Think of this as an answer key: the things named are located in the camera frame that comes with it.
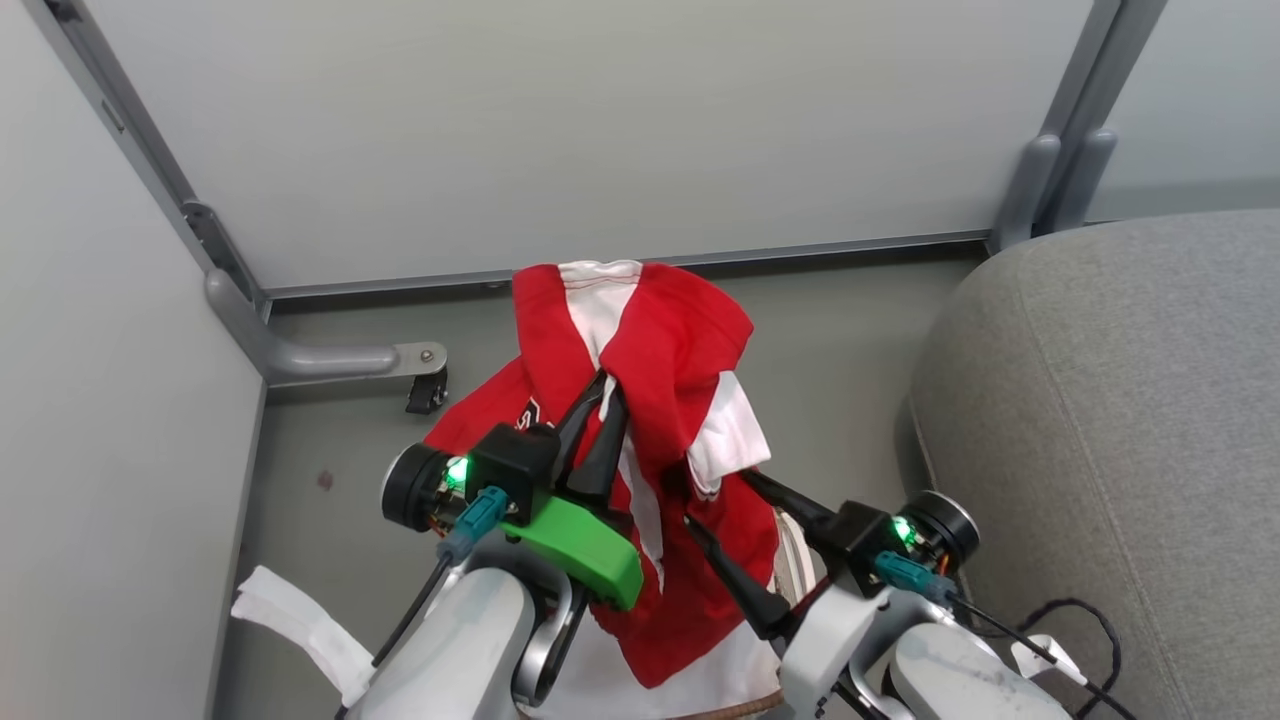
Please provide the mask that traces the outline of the grey metal partition foot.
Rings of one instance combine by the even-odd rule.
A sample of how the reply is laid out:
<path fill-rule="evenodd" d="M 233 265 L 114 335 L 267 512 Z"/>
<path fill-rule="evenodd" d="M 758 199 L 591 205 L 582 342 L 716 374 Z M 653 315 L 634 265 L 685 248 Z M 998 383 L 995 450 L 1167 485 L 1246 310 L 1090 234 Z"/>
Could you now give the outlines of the grey metal partition foot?
<path fill-rule="evenodd" d="M 447 384 L 448 352 L 436 342 L 306 345 L 273 332 L 221 269 L 204 279 L 207 305 L 271 387 L 424 378 Z"/>

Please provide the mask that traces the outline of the grey partition bottom rail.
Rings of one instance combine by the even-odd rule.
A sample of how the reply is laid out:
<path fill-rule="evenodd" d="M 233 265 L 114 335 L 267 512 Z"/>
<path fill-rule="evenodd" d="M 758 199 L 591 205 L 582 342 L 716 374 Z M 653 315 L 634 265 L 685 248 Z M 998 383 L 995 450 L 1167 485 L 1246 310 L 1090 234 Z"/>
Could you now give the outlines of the grey partition bottom rail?
<path fill-rule="evenodd" d="M 984 242 L 991 229 L 955 231 L 931 234 L 893 236 L 870 240 L 851 240 L 833 243 L 804 243 L 777 249 L 751 249 L 727 252 L 703 252 L 684 256 L 655 258 L 655 263 L 682 268 L 736 266 L 748 263 L 773 263 L 806 258 L 847 256 L 860 252 L 887 251 L 900 249 L 933 249 L 956 243 Z M 453 290 L 468 287 L 489 287 L 508 283 L 515 269 L 493 272 L 468 272 L 440 275 L 401 277 L 384 281 L 356 281 L 325 284 L 298 284 L 279 288 L 266 288 L 265 296 L 271 301 L 292 301 L 303 299 L 355 297 L 374 293 L 394 293 L 420 290 Z"/>

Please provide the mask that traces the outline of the red and white garment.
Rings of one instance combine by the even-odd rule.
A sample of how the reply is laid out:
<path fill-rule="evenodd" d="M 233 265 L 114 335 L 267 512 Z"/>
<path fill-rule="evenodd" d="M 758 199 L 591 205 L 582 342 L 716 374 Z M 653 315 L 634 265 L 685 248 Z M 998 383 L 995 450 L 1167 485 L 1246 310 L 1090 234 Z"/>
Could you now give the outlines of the red and white garment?
<path fill-rule="evenodd" d="M 774 510 L 745 484 L 771 450 L 735 369 L 748 314 L 712 283 L 636 261 L 541 264 L 513 278 L 518 356 L 449 409 L 428 445 L 470 451 L 498 423 L 556 424 L 598 372 L 631 414 L 612 505 L 634 523 L 644 585 L 595 607 L 552 701 L 589 691 L 658 717 L 777 691 L 777 660 L 685 527 L 695 518 L 751 578 L 774 575 Z"/>

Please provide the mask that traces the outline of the white paper tag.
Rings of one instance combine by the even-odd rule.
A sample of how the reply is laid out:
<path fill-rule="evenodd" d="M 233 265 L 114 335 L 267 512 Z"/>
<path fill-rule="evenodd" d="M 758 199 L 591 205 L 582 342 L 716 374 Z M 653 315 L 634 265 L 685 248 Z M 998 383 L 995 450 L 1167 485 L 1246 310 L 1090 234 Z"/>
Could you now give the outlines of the white paper tag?
<path fill-rule="evenodd" d="M 1088 683 L 1073 659 L 1051 635 L 1030 635 L 1027 643 L 1014 641 L 1010 650 L 1016 670 L 1025 679 L 1056 671 L 1079 687 L 1085 687 Z"/>

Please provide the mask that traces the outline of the grey fabric sofa seat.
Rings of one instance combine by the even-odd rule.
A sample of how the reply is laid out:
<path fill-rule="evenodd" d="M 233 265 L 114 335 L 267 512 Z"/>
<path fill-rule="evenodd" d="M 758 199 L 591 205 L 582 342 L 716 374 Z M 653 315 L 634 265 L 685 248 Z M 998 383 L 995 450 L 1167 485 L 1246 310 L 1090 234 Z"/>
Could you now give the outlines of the grey fabric sofa seat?
<path fill-rule="evenodd" d="M 1280 210 L 1092 225 L 946 302 L 908 406 L 969 600 L 1114 625 L 1138 720 L 1280 720 Z"/>

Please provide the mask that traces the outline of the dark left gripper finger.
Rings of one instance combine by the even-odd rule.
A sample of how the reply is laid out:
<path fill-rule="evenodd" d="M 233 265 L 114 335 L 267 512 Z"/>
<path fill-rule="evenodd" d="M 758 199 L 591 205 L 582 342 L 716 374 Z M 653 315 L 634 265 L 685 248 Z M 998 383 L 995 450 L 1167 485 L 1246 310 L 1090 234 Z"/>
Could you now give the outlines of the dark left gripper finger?
<path fill-rule="evenodd" d="M 566 496 L 582 506 L 609 506 L 620 456 L 628 429 L 628 405 L 622 389 L 607 389 L 599 432 L 585 456 L 567 471 Z"/>
<path fill-rule="evenodd" d="M 568 471 L 573 465 L 589 418 L 598 411 L 604 398 L 607 380 L 607 373 L 598 370 L 557 427 L 559 450 L 556 455 L 556 471 Z"/>

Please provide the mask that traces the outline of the grey partition frame post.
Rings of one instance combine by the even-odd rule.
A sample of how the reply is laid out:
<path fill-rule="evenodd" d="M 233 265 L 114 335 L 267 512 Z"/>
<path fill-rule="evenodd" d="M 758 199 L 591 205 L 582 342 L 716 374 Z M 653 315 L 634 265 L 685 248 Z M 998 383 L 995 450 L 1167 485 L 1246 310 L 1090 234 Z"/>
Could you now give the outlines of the grey partition frame post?
<path fill-rule="evenodd" d="M 102 32 L 88 0 L 18 0 L 68 69 L 91 109 L 125 154 L 134 172 L 174 225 L 202 272 L 220 270 L 268 322 L 273 302 L 214 208 L 204 202 L 180 169 L 161 131 Z"/>

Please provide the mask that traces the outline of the white cloth strip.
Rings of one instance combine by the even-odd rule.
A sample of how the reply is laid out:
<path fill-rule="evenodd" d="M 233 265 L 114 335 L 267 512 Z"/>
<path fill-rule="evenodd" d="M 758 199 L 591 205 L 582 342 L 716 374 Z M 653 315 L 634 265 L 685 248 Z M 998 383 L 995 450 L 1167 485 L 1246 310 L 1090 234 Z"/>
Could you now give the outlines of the white cloth strip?
<path fill-rule="evenodd" d="M 237 588 L 230 615 L 297 644 L 349 710 L 369 691 L 372 655 L 312 597 L 269 568 L 256 566 Z"/>

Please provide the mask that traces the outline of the grey double partition post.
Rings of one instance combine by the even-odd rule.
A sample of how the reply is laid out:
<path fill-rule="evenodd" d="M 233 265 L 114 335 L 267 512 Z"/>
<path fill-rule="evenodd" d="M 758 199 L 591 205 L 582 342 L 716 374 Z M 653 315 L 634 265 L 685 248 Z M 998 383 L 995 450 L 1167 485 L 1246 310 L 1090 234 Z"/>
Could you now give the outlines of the grey double partition post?
<path fill-rule="evenodd" d="M 1092 0 L 1044 123 L 1021 150 L 989 254 L 1084 224 L 1117 146 L 1106 123 L 1167 1 Z"/>

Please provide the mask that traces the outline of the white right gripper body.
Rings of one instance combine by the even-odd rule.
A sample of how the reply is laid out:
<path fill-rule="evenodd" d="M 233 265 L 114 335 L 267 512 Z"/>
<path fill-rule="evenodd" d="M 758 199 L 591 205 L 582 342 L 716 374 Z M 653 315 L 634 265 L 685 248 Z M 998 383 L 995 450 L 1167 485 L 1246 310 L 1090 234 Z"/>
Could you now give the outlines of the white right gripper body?
<path fill-rule="evenodd" d="M 849 669 L 888 600 L 888 591 L 865 598 L 828 585 L 806 605 L 780 666 L 783 701 L 794 720 L 822 720 L 831 698 L 845 700 L 861 720 L 890 720 L 872 692 L 854 685 Z"/>

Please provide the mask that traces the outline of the black caster wheel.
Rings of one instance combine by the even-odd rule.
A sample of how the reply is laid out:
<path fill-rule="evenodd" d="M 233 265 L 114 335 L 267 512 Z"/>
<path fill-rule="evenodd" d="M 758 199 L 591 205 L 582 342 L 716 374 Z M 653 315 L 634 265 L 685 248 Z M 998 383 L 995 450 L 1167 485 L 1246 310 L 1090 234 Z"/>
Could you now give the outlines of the black caster wheel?
<path fill-rule="evenodd" d="M 445 366 L 438 372 L 416 375 L 406 396 L 404 411 L 430 416 L 444 407 L 448 396 L 448 369 Z"/>

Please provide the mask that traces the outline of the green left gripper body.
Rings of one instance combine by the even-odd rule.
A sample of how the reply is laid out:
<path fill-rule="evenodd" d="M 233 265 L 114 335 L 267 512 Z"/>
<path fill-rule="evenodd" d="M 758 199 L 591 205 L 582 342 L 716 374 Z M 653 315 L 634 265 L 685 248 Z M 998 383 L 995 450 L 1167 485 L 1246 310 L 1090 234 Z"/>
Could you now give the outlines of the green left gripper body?
<path fill-rule="evenodd" d="M 585 585 L 620 611 L 631 611 L 643 589 L 644 571 L 631 541 L 581 505 L 547 496 L 527 524 L 499 528 Z"/>

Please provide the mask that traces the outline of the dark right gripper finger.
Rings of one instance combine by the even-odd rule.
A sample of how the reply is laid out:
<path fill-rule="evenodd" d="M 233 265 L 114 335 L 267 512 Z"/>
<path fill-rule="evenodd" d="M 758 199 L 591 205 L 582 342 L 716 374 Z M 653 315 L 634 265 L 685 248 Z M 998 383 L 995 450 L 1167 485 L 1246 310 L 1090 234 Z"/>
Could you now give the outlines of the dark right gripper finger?
<path fill-rule="evenodd" d="M 831 529 L 835 512 L 755 468 L 741 471 L 744 482 L 769 506 L 791 516 L 806 536 Z"/>
<path fill-rule="evenodd" d="M 684 524 L 756 637 L 762 641 L 791 641 L 794 614 L 787 600 L 756 582 L 696 518 L 686 514 Z"/>

